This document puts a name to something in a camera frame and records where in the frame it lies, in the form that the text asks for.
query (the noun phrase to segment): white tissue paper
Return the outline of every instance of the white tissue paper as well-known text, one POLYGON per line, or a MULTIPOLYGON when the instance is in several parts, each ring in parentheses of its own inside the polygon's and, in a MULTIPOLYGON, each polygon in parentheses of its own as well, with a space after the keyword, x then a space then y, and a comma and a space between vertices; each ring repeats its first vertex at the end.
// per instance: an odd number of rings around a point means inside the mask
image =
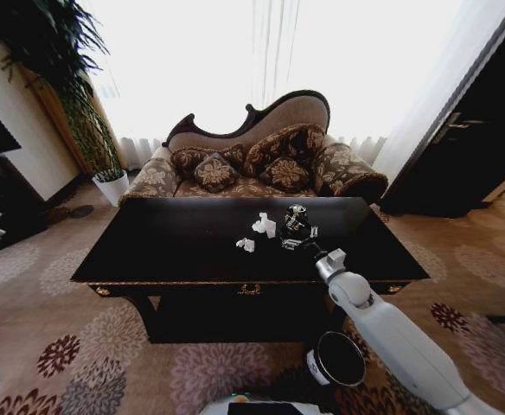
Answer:
POLYGON ((252 229, 258 233, 266 232, 268 238, 271 239, 276 236, 276 222, 268 219, 268 214, 261 212, 259 214, 260 220, 257 220, 252 224, 252 229))
POLYGON ((247 252, 254 252, 254 241, 252 239, 243 238, 235 243, 238 248, 243 248, 247 252))
POLYGON ((266 232, 266 228, 261 220, 257 220, 256 222, 254 222, 252 224, 252 229, 254 232, 258 232, 258 233, 266 232))

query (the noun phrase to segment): patterned cushion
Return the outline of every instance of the patterned cushion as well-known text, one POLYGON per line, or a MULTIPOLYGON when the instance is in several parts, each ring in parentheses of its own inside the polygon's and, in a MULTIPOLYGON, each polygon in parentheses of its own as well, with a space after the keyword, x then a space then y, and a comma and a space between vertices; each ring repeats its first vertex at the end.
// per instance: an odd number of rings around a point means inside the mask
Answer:
POLYGON ((176 168, 169 160, 151 158, 133 180, 130 188, 120 196, 119 204, 132 198, 172 197, 181 181, 176 168))
POLYGON ((172 154, 172 163, 176 166, 184 179, 193 177, 196 167, 205 158, 218 152, 238 171, 243 166, 243 144, 235 144, 224 150, 202 149, 200 147, 185 147, 172 154))
POLYGON ((210 193, 228 188, 239 178, 239 173, 218 153, 208 156, 195 169, 195 179, 210 193))
POLYGON ((319 196, 360 196, 369 204, 378 201, 387 188, 387 177, 342 143, 328 145, 316 154, 312 172, 319 196))
POLYGON ((258 178, 242 176, 233 186, 216 194, 206 191, 195 180, 186 180, 177 188, 174 197, 316 197, 316 193, 312 188, 298 193, 285 193, 265 185, 258 178))
POLYGON ((308 186, 308 171, 296 160, 280 157, 260 175, 260 180, 285 193, 296 193, 308 186))
POLYGON ((244 173, 256 177, 280 156, 289 156, 309 168, 322 148, 324 131, 316 124, 294 124, 257 142, 246 155, 244 173))

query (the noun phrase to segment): floral carpet pattern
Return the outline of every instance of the floral carpet pattern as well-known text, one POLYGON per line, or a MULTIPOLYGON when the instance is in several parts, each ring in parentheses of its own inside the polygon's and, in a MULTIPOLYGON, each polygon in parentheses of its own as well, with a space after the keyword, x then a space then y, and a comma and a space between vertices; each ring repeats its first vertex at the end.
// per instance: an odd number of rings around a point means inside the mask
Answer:
MULTIPOLYGON (((435 413, 351 322, 343 331, 367 363, 352 388, 317 386, 302 343, 150 344, 132 305, 68 281, 117 211, 91 183, 67 201, 82 204, 94 205, 87 217, 0 251, 0 414, 195 415, 233 392, 314 402, 335 415, 435 413)), ((374 211, 431 276, 386 300, 449 354, 469 389, 505 412, 505 324, 486 318, 505 315, 505 194, 454 220, 374 211)), ((159 254, 159 269, 165 260, 159 254)))

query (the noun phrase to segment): decorative throw pillow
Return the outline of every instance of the decorative throw pillow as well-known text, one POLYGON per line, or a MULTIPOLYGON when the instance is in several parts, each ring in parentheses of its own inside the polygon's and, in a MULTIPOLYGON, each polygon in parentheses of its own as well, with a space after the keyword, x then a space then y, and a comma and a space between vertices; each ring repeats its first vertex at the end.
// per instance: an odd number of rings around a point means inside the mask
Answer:
POLYGON ((208 156, 195 169, 195 179, 210 193, 217 193, 234 184, 239 173, 218 153, 208 156))
POLYGON ((378 201, 388 184, 385 175, 374 171, 343 143, 330 144, 316 154, 312 176, 318 196, 360 196, 367 204, 378 201))
POLYGON ((325 132, 317 124, 294 124, 258 141, 246 155, 243 171, 256 177, 265 166, 280 156, 288 156, 308 168, 322 148, 325 132))
POLYGON ((196 167, 205 158, 214 153, 220 153, 234 169, 241 170, 243 166, 243 144, 234 144, 224 150, 203 149, 201 147, 185 147, 172 154, 172 163, 184 179, 193 177, 196 167))
POLYGON ((280 157, 270 164, 260 175, 266 184, 283 190, 285 193, 297 193, 308 186, 308 171, 289 157, 280 157))

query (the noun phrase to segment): wall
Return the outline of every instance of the wall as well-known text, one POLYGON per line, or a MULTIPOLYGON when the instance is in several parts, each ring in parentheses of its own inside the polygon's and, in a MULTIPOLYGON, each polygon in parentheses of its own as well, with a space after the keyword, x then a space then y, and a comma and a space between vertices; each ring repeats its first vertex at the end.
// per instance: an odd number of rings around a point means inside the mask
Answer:
POLYGON ((0 68, 0 120, 22 146, 6 156, 35 191, 47 200, 80 172, 66 145, 22 76, 0 68))
POLYGON ((374 169, 393 182, 505 17, 505 0, 464 0, 447 42, 405 119, 383 145, 374 169))

